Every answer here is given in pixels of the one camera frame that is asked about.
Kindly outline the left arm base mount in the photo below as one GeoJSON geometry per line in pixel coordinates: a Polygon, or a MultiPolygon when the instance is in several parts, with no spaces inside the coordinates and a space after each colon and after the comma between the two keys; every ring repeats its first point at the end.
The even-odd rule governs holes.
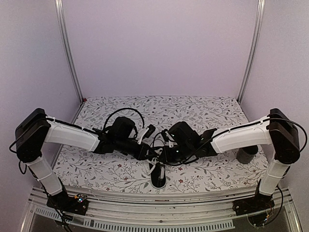
{"type": "Polygon", "coordinates": [[[49,195],[46,205],[59,211],[85,216],[89,201],[81,194],[72,197],[62,191],[54,196],[49,195]]]}

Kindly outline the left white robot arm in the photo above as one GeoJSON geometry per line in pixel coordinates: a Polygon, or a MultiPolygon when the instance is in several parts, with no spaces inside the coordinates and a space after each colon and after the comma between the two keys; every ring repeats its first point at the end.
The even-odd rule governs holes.
{"type": "Polygon", "coordinates": [[[16,148],[13,153],[53,196],[53,202],[60,209],[67,210],[72,200],[64,193],[59,178],[42,156],[44,144],[68,145],[95,154],[119,151],[136,160],[152,160],[158,157],[158,153],[143,139],[148,138],[153,129],[149,126],[139,130],[131,119],[118,117],[111,126],[90,130],[49,117],[42,108],[37,108],[16,128],[15,141],[9,149],[16,148]]]}

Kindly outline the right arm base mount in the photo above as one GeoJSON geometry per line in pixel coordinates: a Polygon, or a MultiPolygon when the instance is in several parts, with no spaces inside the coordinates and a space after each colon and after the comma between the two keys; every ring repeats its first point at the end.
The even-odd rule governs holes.
{"type": "Polygon", "coordinates": [[[272,195],[255,194],[252,197],[233,201],[232,209],[237,216],[255,213],[274,207],[272,195]]]}

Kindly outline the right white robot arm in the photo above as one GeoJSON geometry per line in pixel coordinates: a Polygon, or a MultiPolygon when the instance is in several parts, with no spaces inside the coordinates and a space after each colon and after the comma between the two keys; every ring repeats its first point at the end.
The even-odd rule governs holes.
{"type": "Polygon", "coordinates": [[[164,146],[159,160],[178,165],[187,163],[193,156],[210,157],[237,148],[252,150],[259,145],[272,145],[275,151],[273,161],[259,181],[258,193],[249,203],[254,211],[259,211],[267,205],[268,196],[273,194],[289,167],[300,158],[300,127],[277,108],[256,121],[227,129],[208,129],[202,134],[197,134],[181,121],[167,131],[175,145],[164,146]]]}

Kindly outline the black white canvas sneaker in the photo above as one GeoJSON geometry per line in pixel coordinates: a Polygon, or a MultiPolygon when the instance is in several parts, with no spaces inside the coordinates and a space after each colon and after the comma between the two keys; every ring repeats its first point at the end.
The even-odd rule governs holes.
{"type": "Polygon", "coordinates": [[[169,151],[169,147],[165,145],[165,142],[162,139],[154,138],[153,142],[151,143],[150,147],[151,153],[158,153],[159,154],[159,161],[158,162],[148,162],[149,164],[149,171],[147,174],[150,176],[150,181],[152,186],[155,189],[162,189],[166,185],[166,156],[169,151]]]}

